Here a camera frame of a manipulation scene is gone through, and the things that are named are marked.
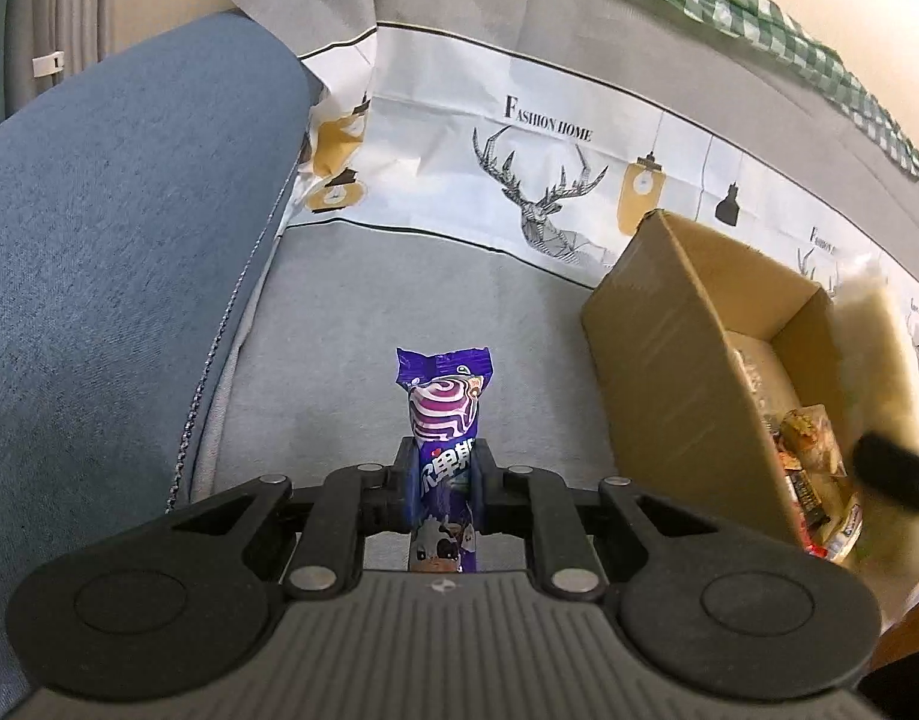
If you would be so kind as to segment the brown cookie bag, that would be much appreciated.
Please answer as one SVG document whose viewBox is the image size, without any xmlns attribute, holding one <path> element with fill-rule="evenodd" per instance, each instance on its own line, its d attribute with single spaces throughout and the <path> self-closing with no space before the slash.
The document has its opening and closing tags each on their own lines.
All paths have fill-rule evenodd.
<svg viewBox="0 0 919 720">
<path fill-rule="evenodd" d="M 845 463 L 824 405 L 800 406 L 786 411 L 780 421 L 785 449 L 804 470 L 845 476 Z"/>
</svg>

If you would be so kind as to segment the purple swirl candy packet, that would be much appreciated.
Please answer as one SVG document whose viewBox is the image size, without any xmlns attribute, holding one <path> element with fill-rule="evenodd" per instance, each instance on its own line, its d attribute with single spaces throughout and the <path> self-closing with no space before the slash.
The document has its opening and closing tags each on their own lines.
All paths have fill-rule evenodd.
<svg viewBox="0 0 919 720">
<path fill-rule="evenodd" d="M 418 495 L 409 567 L 428 574 L 477 569 L 472 457 L 479 406 L 493 376 L 487 348 L 438 355 L 397 351 L 397 385 L 407 395 L 417 447 Z"/>
</svg>

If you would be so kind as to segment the dark snack packet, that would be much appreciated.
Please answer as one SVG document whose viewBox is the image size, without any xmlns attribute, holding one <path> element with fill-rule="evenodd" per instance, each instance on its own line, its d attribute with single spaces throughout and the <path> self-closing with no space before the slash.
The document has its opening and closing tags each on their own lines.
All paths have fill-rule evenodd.
<svg viewBox="0 0 919 720">
<path fill-rule="evenodd" d="M 790 468 L 785 472 L 786 484 L 791 491 L 793 502 L 798 505 L 804 527 L 808 532 L 815 532 L 818 528 L 830 522 L 830 515 L 824 503 L 812 486 L 811 479 L 803 468 Z"/>
</svg>

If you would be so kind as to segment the brown cardboard box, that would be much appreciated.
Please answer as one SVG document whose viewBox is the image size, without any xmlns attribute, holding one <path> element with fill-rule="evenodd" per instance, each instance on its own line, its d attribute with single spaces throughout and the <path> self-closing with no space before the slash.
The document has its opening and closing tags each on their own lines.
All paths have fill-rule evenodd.
<svg viewBox="0 0 919 720">
<path fill-rule="evenodd" d="M 610 445 L 649 489 L 800 546 L 768 420 L 824 407 L 842 454 L 876 433 L 919 455 L 919 369 L 876 265 L 834 291 L 653 210 L 581 309 Z"/>
</svg>

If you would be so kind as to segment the grey printed sofa cover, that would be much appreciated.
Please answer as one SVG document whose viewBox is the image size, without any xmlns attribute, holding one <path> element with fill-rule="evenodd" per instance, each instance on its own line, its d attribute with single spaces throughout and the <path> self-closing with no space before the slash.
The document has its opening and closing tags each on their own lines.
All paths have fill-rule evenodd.
<svg viewBox="0 0 919 720">
<path fill-rule="evenodd" d="M 306 483 L 407 427 L 396 355 L 485 346 L 498 460 L 620 472 L 581 309 L 663 210 L 919 350 L 919 181 L 807 83 L 660 0 L 231 0 L 318 83 L 192 488 Z"/>
</svg>

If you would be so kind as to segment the green checkered cloth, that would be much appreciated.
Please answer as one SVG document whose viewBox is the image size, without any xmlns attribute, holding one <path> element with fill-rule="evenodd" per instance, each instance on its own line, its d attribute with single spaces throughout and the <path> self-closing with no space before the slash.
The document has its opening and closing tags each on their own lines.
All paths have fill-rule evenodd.
<svg viewBox="0 0 919 720">
<path fill-rule="evenodd" d="M 663 0 L 690 20 L 739 39 L 791 68 L 919 181 L 919 149 L 899 122 L 846 68 L 832 47 L 809 36 L 773 0 Z"/>
</svg>

